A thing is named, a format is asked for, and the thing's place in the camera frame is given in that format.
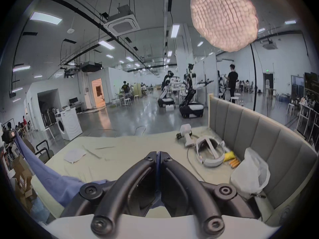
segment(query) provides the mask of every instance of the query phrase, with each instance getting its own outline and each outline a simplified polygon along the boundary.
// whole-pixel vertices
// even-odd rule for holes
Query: grey concrete floor
[[[138,103],[132,103],[132,107],[105,107],[98,111],[78,114],[83,133],[79,136],[93,137],[120,137],[125,135],[145,135],[154,133],[164,133],[179,130],[181,125],[189,123],[192,127],[208,124],[208,108],[205,108],[202,118],[184,119],[181,117],[178,106],[174,111],[166,112],[165,108],[160,108],[157,99],[160,93],[155,91],[148,97],[141,98]],[[244,93],[242,95],[244,107],[253,109],[254,94]],[[256,99],[256,112],[267,116],[275,121],[290,127],[294,130],[297,124],[295,116],[286,114],[288,104],[276,101],[275,98],[266,100],[265,96],[258,95]],[[28,132],[27,138],[35,147],[39,142],[49,138],[49,147],[56,154],[69,142],[64,140],[60,134],[57,124],[50,127],[55,139],[50,133]]]

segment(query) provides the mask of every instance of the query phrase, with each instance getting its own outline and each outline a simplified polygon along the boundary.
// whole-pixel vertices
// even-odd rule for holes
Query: yellow object
[[[224,162],[229,161],[231,159],[235,158],[235,154],[233,151],[227,152],[225,154]]]

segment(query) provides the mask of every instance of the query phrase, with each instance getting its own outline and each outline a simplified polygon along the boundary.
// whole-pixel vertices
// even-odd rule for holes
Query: lamp
[[[191,0],[190,8],[194,27],[215,47],[237,51],[257,38],[257,12],[250,0]]]

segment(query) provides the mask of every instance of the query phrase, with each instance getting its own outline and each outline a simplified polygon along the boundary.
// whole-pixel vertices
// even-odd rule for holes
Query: ceiling air conditioner
[[[120,36],[141,29],[134,16],[134,13],[127,4],[118,7],[117,9],[119,13],[109,16],[107,22],[103,24],[107,30],[109,30],[115,36]]]
[[[262,46],[266,49],[266,50],[276,50],[277,45],[274,41],[269,40],[269,38],[267,39],[267,41],[262,41]]]

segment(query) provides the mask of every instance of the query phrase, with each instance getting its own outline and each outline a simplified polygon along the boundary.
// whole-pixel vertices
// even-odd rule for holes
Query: plastic bag
[[[230,176],[230,181],[244,193],[260,193],[268,184],[268,164],[251,148],[245,151],[245,158]]]

